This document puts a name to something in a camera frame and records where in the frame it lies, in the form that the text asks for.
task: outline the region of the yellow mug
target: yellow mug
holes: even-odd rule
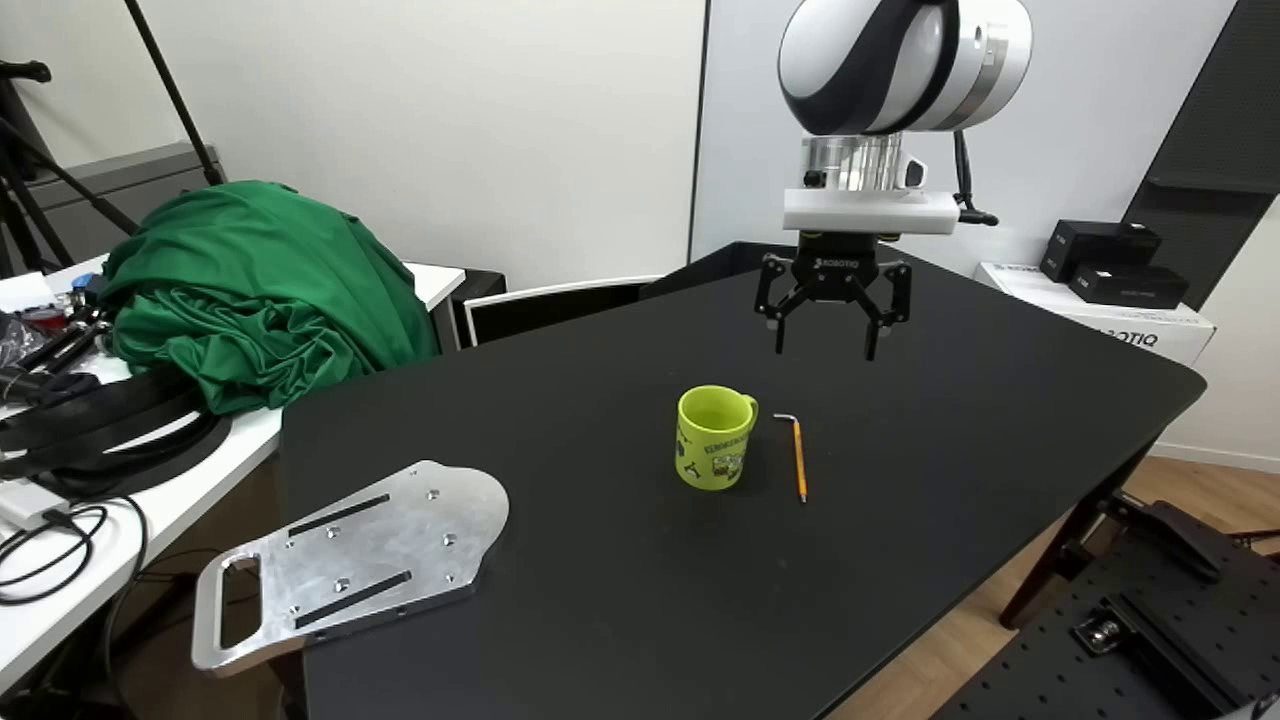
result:
[[[761,404],[724,384],[695,384],[675,404],[675,476],[724,491],[746,476]]]

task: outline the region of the green cloth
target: green cloth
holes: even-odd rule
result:
[[[188,374],[217,418],[437,358],[412,271],[362,219],[281,184],[184,191],[106,275],[111,351]]]

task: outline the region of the floor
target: floor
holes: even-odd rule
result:
[[[244,540],[258,528],[274,528],[268,482],[244,486],[219,512],[199,524],[184,547],[171,547],[156,567],[171,571],[199,556],[217,540]],[[1130,486],[1146,501],[1173,501],[1212,528],[1275,528],[1280,524],[1280,476],[1150,460]],[[1002,603],[1013,596],[1049,534],[1007,561],[988,586],[980,586],[960,607],[927,627],[904,656],[878,672],[857,697],[847,697],[832,720],[860,718],[932,718],[971,672],[991,661],[1013,631],[996,623]],[[237,680],[212,680],[188,664],[188,607],[124,664],[124,697],[140,720],[276,720],[281,683],[274,672],[244,672]]]

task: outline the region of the black table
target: black table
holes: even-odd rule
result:
[[[307,648],[314,718],[822,718],[1206,392],[927,266],[878,365],[854,309],[806,309],[777,358],[752,290],[685,290],[297,404],[297,512],[412,460],[484,468],[514,497],[471,596]],[[703,382],[806,419],[809,508],[777,424],[737,491],[672,476],[672,404]]]

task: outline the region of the table leg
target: table leg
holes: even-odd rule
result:
[[[1029,603],[1045,593],[1054,576],[1064,576],[1074,556],[1080,553],[1083,538],[1096,528],[1096,522],[1109,512],[1109,501],[1124,489],[1124,482],[1136,474],[1136,464],[1150,456],[1154,444],[1131,452],[1109,482],[1099,482],[1064,522],[1064,528],[1054,538],[1029,581],[1013,593],[1013,602],[1002,612],[1004,627],[1021,627]]]

